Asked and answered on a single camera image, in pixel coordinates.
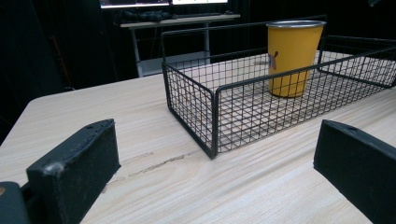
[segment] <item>wire basket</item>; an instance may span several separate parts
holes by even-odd
[[[164,60],[169,110],[209,158],[396,85],[393,40],[322,37],[314,65],[272,76],[268,61],[267,48]],[[270,92],[270,79],[308,72],[301,96]]]

